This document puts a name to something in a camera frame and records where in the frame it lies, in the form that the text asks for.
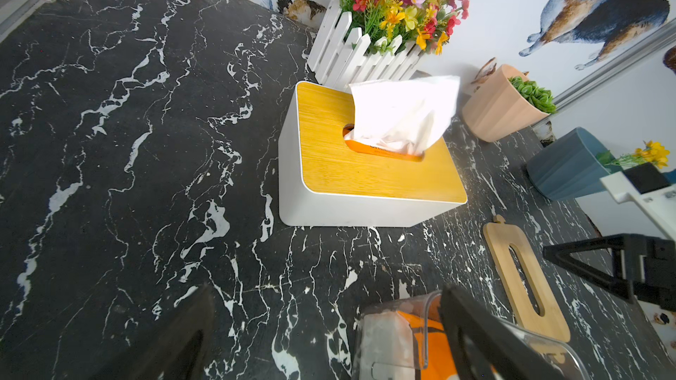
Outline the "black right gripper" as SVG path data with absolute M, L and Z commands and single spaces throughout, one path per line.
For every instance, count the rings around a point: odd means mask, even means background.
M 575 257 L 603 250 L 610 255 L 609 274 Z M 675 311 L 675 242 L 671 239 L 637 234 L 597 237 L 543 246 L 542 256 L 628 303 L 635 297 L 663 310 Z

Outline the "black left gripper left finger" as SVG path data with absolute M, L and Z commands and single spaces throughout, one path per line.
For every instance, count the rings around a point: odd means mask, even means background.
M 133 346 L 121 361 L 118 378 L 199 379 L 213 332 L 213 293 L 204 284 L 176 308 L 168 324 Z

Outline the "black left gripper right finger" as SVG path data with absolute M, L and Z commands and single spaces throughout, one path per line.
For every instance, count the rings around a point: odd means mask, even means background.
M 447 285 L 441 318 L 460 379 L 562 379 L 461 286 Z

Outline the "wooden tissue box lid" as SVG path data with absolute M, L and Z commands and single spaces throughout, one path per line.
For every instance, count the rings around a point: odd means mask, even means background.
M 569 342 L 570 327 L 523 230 L 497 215 L 482 232 L 518 325 Z

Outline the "clear plastic tissue box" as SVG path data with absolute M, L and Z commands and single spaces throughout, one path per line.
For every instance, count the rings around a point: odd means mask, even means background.
M 587 379 L 567 344 L 496 318 L 459 286 L 372 305 L 355 379 Z

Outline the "white tissue box base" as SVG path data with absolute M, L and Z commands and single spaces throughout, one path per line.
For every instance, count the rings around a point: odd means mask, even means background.
M 468 202 L 443 139 L 420 157 L 345 140 L 348 93 L 296 84 L 278 141 L 279 213 L 290 226 L 412 227 Z

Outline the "yellow tissue box lid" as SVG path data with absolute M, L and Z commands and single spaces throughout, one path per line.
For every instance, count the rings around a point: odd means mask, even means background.
M 423 161 L 352 151 L 343 129 L 354 120 L 348 93 L 310 82 L 296 87 L 302 181 L 315 193 L 429 202 L 468 201 L 451 153 L 441 138 Z

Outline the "orange tissue paper pack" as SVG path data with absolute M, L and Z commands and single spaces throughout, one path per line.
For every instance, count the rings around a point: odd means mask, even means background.
M 459 89 L 456 76 L 352 84 L 354 122 L 343 139 L 352 151 L 419 163 L 449 128 Z

